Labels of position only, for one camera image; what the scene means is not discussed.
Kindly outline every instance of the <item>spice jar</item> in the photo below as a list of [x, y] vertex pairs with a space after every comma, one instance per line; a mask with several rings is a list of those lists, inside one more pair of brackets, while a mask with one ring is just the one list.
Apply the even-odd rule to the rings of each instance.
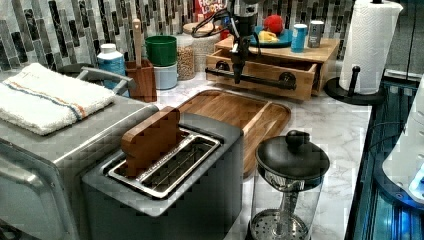
[[177, 36], [177, 56], [178, 80], [194, 78], [193, 38], [190, 35]]

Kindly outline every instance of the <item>black paper towel holder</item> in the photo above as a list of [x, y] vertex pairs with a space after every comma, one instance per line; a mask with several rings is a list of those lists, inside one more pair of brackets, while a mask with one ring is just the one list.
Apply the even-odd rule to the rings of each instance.
[[379, 87], [378, 91], [374, 94], [359, 94], [355, 93], [355, 86], [356, 82], [358, 80], [358, 74], [361, 71], [361, 68], [359, 66], [354, 66], [352, 68], [352, 79], [350, 81], [349, 90], [344, 90], [340, 84], [339, 80], [340, 78], [332, 78], [328, 80], [327, 84], [324, 87], [324, 91], [327, 93], [328, 96], [352, 105], [361, 105], [361, 106], [368, 106], [368, 105], [379, 105], [383, 103], [386, 94], [383, 87]]

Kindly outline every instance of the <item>paper towel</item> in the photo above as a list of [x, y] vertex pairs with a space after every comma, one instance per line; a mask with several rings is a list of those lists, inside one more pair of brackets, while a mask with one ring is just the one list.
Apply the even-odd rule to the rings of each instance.
[[378, 92], [387, 54], [402, 6], [383, 1], [373, 4], [370, 0], [357, 0], [353, 7], [352, 21], [346, 43], [339, 84], [349, 90], [352, 67], [361, 68], [355, 92]]

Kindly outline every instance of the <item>mosaic tile backsplash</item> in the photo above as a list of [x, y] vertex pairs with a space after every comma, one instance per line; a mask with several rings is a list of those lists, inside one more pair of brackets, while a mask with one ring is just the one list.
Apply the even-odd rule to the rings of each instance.
[[[324, 20], [324, 37], [342, 40], [342, 56], [352, 4], [353, 0], [266, 0], [258, 25], [270, 14], [283, 16], [286, 28]], [[144, 37], [175, 35], [193, 21], [193, 6], [193, 0], [1, 0], [0, 69], [32, 62], [53, 70], [73, 63], [96, 65], [103, 43], [115, 43], [126, 60], [133, 60], [134, 18], [141, 19]]]

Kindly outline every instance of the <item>green cup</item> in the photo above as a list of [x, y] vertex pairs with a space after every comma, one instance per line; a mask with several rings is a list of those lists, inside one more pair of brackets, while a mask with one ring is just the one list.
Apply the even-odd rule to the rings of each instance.
[[177, 62], [177, 38], [151, 36], [146, 38], [147, 58], [156, 67], [167, 67]]

